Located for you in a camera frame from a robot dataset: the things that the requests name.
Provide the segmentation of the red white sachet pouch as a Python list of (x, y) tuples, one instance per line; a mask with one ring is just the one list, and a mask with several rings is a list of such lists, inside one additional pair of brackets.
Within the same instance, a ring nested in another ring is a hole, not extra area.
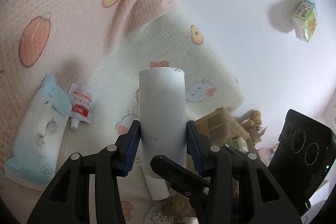
[(80, 122), (91, 123), (97, 96), (88, 88), (72, 83), (68, 91), (72, 109), (70, 112), (70, 129), (77, 130)]

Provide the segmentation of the white paper roll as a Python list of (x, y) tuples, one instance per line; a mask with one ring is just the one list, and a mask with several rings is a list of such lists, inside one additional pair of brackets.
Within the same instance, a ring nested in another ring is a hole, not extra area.
[(183, 167), (187, 161), (184, 71), (156, 67), (140, 72), (139, 107), (143, 174), (151, 199), (160, 201), (170, 193), (151, 159), (164, 155)]

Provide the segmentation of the light blue wipes pack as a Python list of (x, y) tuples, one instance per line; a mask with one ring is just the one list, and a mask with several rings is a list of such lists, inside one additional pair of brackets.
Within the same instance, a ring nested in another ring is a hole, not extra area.
[(5, 176), (36, 190), (45, 190), (56, 173), (60, 145), (72, 109), (69, 96), (47, 75), (35, 94), (5, 162)]

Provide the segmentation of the brown teddy bear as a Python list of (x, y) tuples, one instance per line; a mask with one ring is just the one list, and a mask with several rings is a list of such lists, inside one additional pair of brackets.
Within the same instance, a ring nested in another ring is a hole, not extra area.
[(261, 112), (259, 110), (253, 110), (249, 118), (244, 121), (241, 126), (246, 131), (249, 131), (251, 128), (262, 125), (261, 121)]

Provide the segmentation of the brown cardboard box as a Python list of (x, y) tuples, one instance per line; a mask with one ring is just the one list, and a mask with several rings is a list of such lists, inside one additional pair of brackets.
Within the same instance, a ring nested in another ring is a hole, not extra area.
[[(233, 145), (238, 139), (241, 147), (247, 151), (251, 135), (232, 115), (232, 107), (220, 107), (212, 113), (195, 121), (198, 131), (209, 137), (213, 145)], [(170, 189), (170, 198), (163, 206), (163, 215), (173, 220), (173, 223), (196, 223), (195, 210), (191, 208), (187, 197)]]

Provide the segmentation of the green milk carton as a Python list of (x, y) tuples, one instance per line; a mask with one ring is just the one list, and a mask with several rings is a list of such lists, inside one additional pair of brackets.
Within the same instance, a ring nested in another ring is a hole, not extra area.
[(296, 38), (308, 43), (317, 26), (315, 0), (302, 0), (291, 16)]

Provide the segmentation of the cream cartoon print mat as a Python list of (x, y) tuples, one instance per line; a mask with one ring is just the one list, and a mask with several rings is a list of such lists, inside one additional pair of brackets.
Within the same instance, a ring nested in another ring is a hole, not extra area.
[(133, 121), (141, 124), (133, 168), (118, 179), (126, 222), (176, 223), (150, 195), (155, 190), (162, 196), (168, 187), (149, 163), (165, 155), (185, 166), (186, 122), (242, 104), (238, 81), (224, 57), (209, 41), (197, 43), (190, 21), (173, 10), (127, 35), (89, 84), (98, 103), (93, 123), (82, 130), (87, 152), (114, 143)]

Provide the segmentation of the pink cartoon print mat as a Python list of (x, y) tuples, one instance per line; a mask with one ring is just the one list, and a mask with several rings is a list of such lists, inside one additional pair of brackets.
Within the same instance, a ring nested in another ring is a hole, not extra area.
[(138, 114), (138, 73), (171, 65), (172, 0), (1, 0), (1, 163), (46, 75), (97, 94), (91, 124), (64, 130), (58, 164), (96, 153)]

